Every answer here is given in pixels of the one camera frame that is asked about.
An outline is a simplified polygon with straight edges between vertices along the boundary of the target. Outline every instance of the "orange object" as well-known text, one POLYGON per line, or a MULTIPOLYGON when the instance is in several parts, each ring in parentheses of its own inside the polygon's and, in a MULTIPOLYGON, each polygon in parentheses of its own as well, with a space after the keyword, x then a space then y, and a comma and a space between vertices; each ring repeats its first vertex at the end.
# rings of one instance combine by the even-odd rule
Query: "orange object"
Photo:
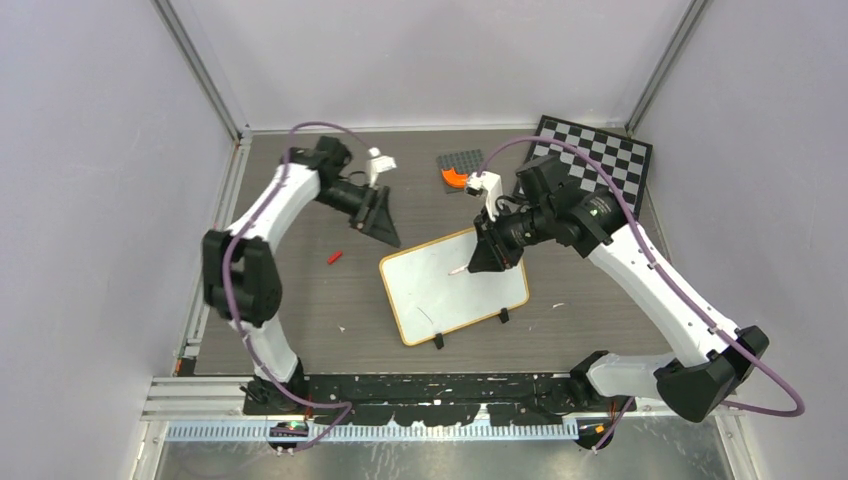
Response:
POLYGON ((334 254, 330 255, 330 258, 328 258, 328 259, 327 259, 327 265, 332 265, 332 264, 336 263, 336 260, 338 260, 338 259, 339 259, 339 257, 341 257, 341 256, 342 256, 342 251, 341 251, 341 250, 339 250, 338 252, 336 252, 336 253, 334 253, 334 254))
POLYGON ((468 174, 458 174, 456 169, 442 170, 442 178, 445 183, 453 188, 465 188, 465 182, 468 180, 468 174))

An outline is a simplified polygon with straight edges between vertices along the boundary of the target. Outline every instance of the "red object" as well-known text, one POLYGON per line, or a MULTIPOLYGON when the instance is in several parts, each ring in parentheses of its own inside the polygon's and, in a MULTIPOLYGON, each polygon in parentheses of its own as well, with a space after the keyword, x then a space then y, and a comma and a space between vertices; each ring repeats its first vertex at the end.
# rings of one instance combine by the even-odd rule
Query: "red object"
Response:
POLYGON ((342 251, 341 251, 341 250, 339 250, 338 252, 336 252, 336 253, 334 253, 334 254, 330 255, 330 258, 328 258, 328 259, 327 259, 327 265, 332 265, 332 264, 336 263, 336 260, 338 260, 338 259, 339 259, 339 257, 341 257, 341 256, 342 256, 342 251))

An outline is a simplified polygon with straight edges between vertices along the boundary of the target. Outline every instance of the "checkerboard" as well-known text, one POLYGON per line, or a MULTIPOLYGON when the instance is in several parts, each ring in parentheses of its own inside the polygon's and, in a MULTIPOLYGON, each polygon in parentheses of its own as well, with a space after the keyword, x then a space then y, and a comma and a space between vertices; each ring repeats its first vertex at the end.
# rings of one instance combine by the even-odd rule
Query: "checkerboard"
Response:
MULTIPOLYGON (((536 135, 562 140, 601 162, 604 171, 612 176, 615 185, 624 193, 624 200, 638 217, 645 193, 651 145, 549 116, 542 117, 536 135)), ((586 162, 563 151, 563 148, 557 145, 534 142, 530 145, 525 162, 557 153, 563 163, 570 165, 569 175, 581 179, 580 188, 583 190, 594 192, 598 185, 606 185, 586 162)), ((521 196, 521 189, 517 184, 513 194, 521 196)))

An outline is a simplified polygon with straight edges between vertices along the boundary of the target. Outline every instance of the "metal floor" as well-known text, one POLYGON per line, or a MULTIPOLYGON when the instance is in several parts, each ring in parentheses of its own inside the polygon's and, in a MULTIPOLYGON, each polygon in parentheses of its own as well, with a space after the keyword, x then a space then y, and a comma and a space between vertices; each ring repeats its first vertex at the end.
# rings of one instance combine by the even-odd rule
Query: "metal floor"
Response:
POLYGON ((334 443, 294 456, 262 443, 165 445, 158 480, 730 480, 715 419, 625 418, 595 456, 570 441, 334 443))
MULTIPOLYGON (((441 131, 371 133, 363 137, 397 159, 398 169, 380 177, 390 185, 390 208, 402 248, 468 228, 480 210, 478 199, 446 194, 436 156, 460 150, 489 152, 532 131, 441 131)), ((317 137, 299 135, 298 146, 317 137)), ((364 170, 365 152, 354 152, 348 171, 364 170)), ((282 135, 257 135, 236 205, 236 218, 270 181, 285 146, 282 135)), ((527 146, 498 157, 492 170, 511 190, 527 146)), ((653 206, 643 203, 640 221, 663 251, 653 206)), ((603 272, 554 242, 530 248, 525 264, 530 301, 511 312, 511 321, 486 320, 445 336, 445 348, 401 343, 378 264, 395 249, 347 225, 341 213, 313 203, 297 218, 277 251, 283 281, 280 308, 286 336, 307 373, 423 373, 567 371, 595 350, 624 355, 670 350, 657 329, 603 272), (342 250, 335 264, 327 257, 342 250)), ((203 336, 195 373, 249 374, 252 364, 233 331, 214 312, 203 336)))

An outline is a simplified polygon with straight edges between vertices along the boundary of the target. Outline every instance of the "gray floor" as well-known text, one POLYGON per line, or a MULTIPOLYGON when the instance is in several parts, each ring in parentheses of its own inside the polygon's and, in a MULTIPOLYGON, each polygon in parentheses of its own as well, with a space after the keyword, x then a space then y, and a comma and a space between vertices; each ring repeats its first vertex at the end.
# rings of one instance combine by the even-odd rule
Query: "gray floor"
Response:
MULTIPOLYGON (((446 194, 435 167, 436 156, 498 144, 529 131, 448 131, 372 133, 372 145, 398 161, 398 169, 380 177, 392 187, 391 213, 402 248, 471 226, 477 199, 446 194)), ((254 138, 236 206, 240 216, 271 179, 285 138, 254 138)), ((299 136, 299 146, 315 137, 299 136)), ((344 141, 356 158, 349 170, 364 169, 365 152, 344 141)), ((527 147, 516 146, 493 163, 512 188, 508 173, 520 165, 527 147)), ((640 221, 659 242, 650 201, 640 221)), ((367 372, 527 372, 566 371, 595 350, 619 354, 669 351, 657 329, 624 291, 576 253, 553 242, 525 254, 530 301, 511 313, 512 321, 486 320, 451 333, 446 346, 404 346, 378 271, 384 256, 396 250, 347 226, 344 215, 314 203, 286 233, 277 251, 283 280, 281 319, 286 336, 308 373, 367 372), (344 256, 332 266, 327 257, 344 256), (563 303, 556 309, 554 304, 563 303)), ((196 373, 246 374, 251 362, 238 337, 217 315, 207 323, 196 373)))

